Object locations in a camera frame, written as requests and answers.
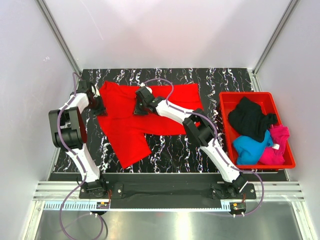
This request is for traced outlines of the red t shirt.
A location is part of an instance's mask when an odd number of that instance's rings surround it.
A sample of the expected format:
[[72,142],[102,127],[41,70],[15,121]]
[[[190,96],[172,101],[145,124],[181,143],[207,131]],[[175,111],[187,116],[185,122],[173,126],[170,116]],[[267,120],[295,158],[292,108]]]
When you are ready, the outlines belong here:
[[97,120],[123,168],[151,154],[145,134],[174,136],[186,133],[181,124],[169,118],[153,113],[135,115],[137,89],[106,81],[99,90],[107,115],[99,115]]

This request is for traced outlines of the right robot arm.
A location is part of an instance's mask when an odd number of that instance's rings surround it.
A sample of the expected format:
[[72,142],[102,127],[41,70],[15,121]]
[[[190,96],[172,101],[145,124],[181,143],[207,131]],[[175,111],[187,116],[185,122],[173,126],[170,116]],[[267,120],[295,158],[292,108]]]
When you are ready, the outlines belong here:
[[153,113],[182,125],[189,142],[200,148],[220,172],[228,195],[236,199],[244,194],[248,180],[223,151],[217,140],[217,129],[202,109],[184,108],[168,98],[155,97],[151,88],[145,85],[138,88],[135,95],[135,115]]

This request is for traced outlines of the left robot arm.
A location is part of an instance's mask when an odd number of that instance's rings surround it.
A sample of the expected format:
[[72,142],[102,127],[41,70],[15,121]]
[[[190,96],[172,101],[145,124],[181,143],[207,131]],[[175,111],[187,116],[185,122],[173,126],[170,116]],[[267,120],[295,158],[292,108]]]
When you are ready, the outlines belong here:
[[73,160],[82,181],[94,182],[90,192],[97,198],[103,198],[108,193],[108,186],[99,181],[100,170],[87,148],[88,136],[82,118],[82,112],[86,109],[95,116],[107,115],[99,89],[87,80],[80,80],[69,100],[48,113],[51,137],[54,146]]

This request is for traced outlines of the left yellow connector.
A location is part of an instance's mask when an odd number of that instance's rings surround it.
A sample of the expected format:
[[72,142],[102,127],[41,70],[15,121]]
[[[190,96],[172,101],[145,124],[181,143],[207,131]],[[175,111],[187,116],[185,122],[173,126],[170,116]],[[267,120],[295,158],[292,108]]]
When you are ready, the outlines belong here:
[[110,208],[110,202],[109,201],[100,201],[96,203],[96,209],[102,209],[106,210]]

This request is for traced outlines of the black t shirt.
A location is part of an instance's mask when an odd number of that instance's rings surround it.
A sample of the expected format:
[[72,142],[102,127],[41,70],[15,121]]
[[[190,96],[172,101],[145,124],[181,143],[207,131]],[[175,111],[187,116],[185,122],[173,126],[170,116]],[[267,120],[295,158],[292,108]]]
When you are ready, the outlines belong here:
[[274,113],[264,114],[259,104],[244,96],[228,114],[228,122],[240,135],[262,143],[266,131],[278,123],[278,118]]

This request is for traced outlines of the blue t shirt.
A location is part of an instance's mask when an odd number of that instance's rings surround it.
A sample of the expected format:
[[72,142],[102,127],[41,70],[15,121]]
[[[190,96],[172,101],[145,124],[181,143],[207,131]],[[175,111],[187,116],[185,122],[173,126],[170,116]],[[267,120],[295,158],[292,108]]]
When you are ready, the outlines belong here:
[[273,146],[273,140],[269,130],[266,130],[262,142],[258,142],[249,136],[239,136],[233,141],[238,157],[238,165],[256,165],[267,147]]

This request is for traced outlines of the pink t shirt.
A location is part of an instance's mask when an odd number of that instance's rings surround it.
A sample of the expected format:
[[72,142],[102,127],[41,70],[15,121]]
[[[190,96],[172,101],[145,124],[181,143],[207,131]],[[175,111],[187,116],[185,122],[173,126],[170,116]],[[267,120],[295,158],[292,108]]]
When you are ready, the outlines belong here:
[[285,162],[284,152],[288,138],[290,137],[289,128],[287,126],[275,125],[269,129],[269,133],[273,144],[264,149],[259,162],[264,165],[283,165]]

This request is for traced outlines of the left aluminium frame post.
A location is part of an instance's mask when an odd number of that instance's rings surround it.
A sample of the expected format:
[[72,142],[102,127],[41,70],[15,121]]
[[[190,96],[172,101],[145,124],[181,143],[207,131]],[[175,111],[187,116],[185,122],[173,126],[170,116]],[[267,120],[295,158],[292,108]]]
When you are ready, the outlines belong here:
[[68,47],[59,27],[56,23],[53,14],[51,13],[47,3],[45,0],[35,0],[39,10],[41,11],[42,15],[44,16],[50,30],[52,31],[59,47],[61,48],[62,52],[64,53],[68,63],[70,64],[72,70],[77,74],[81,74],[82,70],[80,69],[79,65],[76,62],[70,48]]

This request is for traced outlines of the aluminium frame post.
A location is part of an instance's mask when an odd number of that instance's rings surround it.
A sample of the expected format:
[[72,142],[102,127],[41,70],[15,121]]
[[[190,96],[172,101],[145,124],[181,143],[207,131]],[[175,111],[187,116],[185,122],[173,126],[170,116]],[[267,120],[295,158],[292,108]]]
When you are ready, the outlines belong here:
[[62,52],[64,53],[68,63],[70,64],[72,70],[77,74],[81,74],[82,70],[80,69],[79,65],[76,62],[70,48],[68,47],[59,27],[56,23],[53,14],[51,13],[47,3],[45,0],[35,0],[39,10],[41,11],[42,15],[44,16],[50,30],[52,31],[59,47],[61,48]]
[[289,21],[291,15],[295,11],[297,5],[299,4],[299,0],[290,0],[287,7],[285,8],[280,20],[278,21],[273,33],[271,34],[270,39],[268,40],[261,56],[259,57],[257,63],[255,64],[254,68],[252,69],[252,74],[257,76],[259,70],[261,69],[262,65],[264,64],[266,58],[268,57],[269,53],[271,52],[273,46],[277,42],[278,38],[280,37],[282,31],[284,30],[287,22]]

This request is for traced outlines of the right aluminium frame post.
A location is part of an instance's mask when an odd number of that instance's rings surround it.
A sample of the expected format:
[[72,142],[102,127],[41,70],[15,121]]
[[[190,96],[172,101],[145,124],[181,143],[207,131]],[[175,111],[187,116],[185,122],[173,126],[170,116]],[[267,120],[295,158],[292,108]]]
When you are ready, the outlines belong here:
[[280,37],[282,31],[284,30],[287,22],[289,21],[291,15],[295,11],[297,5],[299,4],[299,0],[290,0],[287,7],[285,8],[280,20],[278,21],[273,33],[271,34],[270,39],[268,40],[261,56],[259,57],[257,63],[255,64],[254,68],[252,69],[252,74],[257,76],[259,70],[261,69],[262,65],[264,64],[266,58],[268,57],[269,53],[271,52],[273,46],[277,42],[278,38]]

